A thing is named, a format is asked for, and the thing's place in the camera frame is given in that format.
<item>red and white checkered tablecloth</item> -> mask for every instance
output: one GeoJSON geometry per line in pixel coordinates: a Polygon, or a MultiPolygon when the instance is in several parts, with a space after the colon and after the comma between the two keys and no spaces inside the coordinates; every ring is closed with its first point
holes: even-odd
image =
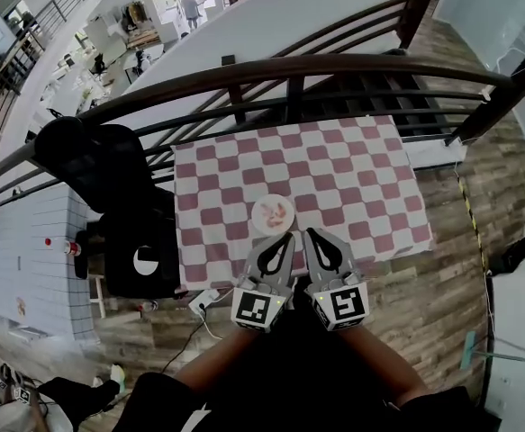
{"type": "Polygon", "coordinates": [[[294,206],[294,272],[305,269],[300,231],[323,228],[358,262],[430,249],[421,192],[392,117],[286,125],[175,147],[180,279],[189,290],[235,282],[264,238],[252,206],[280,194],[294,206]]]}

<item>floor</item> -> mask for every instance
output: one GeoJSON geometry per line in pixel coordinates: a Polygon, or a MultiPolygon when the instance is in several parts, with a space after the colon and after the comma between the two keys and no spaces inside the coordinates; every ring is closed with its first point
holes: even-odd
{"type": "MultiPolygon", "coordinates": [[[[432,56],[445,64],[455,61],[480,67],[448,26],[429,17],[410,52],[413,56],[432,56]]],[[[525,223],[525,142],[513,116],[507,116],[473,143],[457,171],[467,187],[486,253],[518,239],[525,223]]],[[[484,279],[475,234],[453,169],[419,172],[417,177],[435,247],[367,271],[372,314],[366,325],[402,354],[432,389],[465,385],[477,400],[484,363],[475,359],[468,370],[458,368],[467,331],[476,330],[480,338],[486,332],[484,279]]],[[[83,383],[90,383],[92,376],[111,362],[120,362],[131,387],[140,374],[159,371],[198,324],[185,304],[163,301],[159,310],[143,319],[113,328],[103,328],[101,320],[97,327],[100,343],[92,346],[79,347],[55,338],[29,344],[8,336],[0,327],[0,362],[5,360],[38,379],[61,375],[83,383]]],[[[118,314],[136,305],[127,300],[110,302],[118,314]]],[[[230,298],[209,311],[212,331],[221,336],[232,328],[229,305],[230,298]]],[[[170,366],[171,371],[213,344],[202,328],[170,366]]],[[[81,430],[112,430],[121,408],[89,419],[81,430]]]]}

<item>white plate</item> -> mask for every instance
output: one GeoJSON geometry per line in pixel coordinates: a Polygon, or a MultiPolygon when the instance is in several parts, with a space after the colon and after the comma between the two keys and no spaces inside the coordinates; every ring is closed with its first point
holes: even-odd
{"type": "Polygon", "coordinates": [[[290,229],[294,222],[294,207],[282,195],[271,193],[254,203],[251,217],[258,231],[272,237],[290,229]]]}

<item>shoe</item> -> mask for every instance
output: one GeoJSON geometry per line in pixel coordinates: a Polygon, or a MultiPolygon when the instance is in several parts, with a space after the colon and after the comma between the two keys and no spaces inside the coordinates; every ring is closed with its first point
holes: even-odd
{"type": "Polygon", "coordinates": [[[126,374],[121,366],[113,364],[110,370],[110,379],[120,385],[120,393],[126,390],[126,374]]]}

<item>black chair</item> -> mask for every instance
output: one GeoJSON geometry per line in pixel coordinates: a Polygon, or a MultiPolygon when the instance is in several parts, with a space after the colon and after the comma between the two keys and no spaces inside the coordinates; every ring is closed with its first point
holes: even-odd
{"type": "Polygon", "coordinates": [[[174,195],[157,188],[140,141],[122,125],[85,126],[62,117],[35,140],[35,161],[104,215],[104,268],[108,292],[126,298],[174,297],[180,285],[174,195]],[[139,259],[158,261],[140,274],[139,259]]]}

